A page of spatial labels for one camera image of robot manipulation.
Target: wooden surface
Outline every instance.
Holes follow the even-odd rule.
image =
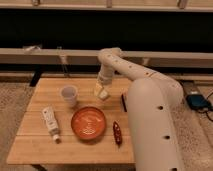
[[[31,0],[0,0],[0,8],[144,10],[212,12],[212,0],[188,0],[185,10],[178,8],[178,0],[41,0],[34,7]]]
[[[120,95],[127,91],[130,81],[118,78],[109,88],[111,97],[101,101],[94,97],[96,79],[42,78],[28,105],[17,136],[9,153],[8,164],[80,164],[80,163],[134,163],[129,136],[127,113],[123,111]],[[78,105],[75,109],[60,97],[60,89],[67,84],[78,87]],[[41,111],[51,105],[61,129],[62,143],[55,144],[49,135]],[[96,141],[84,143],[74,135],[70,121],[73,113],[84,106],[101,109],[107,120],[104,135]],[[117,121],[123,134],[123,144],[115,145],[112,124]]]

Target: table leg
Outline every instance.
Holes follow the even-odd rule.
[[[43,166],[41,166],[40,164],[31,164],[31,166],[35,169],[37,169],[38,171],[47,171]]]

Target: red object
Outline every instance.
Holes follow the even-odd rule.
[[[71,127],[82,140],[92,140],[103,134],[106,128],[104,113],[95,107],[84,107],[72,117]]]
[[[114,132],[115,143],[120,146],[122,144],[122,134],[121,134],[121,128],[117,122],[113,122],[113,132]]]

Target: small cup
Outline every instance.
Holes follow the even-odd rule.
[[[70,107],[74,107],[77,103],[78,89],[73,85],[67,85],[61,89],[61,96]]]

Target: white tube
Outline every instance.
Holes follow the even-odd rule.
[[[52,136],[53,140],[56,143],[60,142],[60,137],[59,137],[59,127],[58,127],[58,123],[55,119],[54,116],[54,111],[52,109],[52,107],[46,107],[42,110],[42,114],[47,126],[47,129],[50,133],[50,135]]]

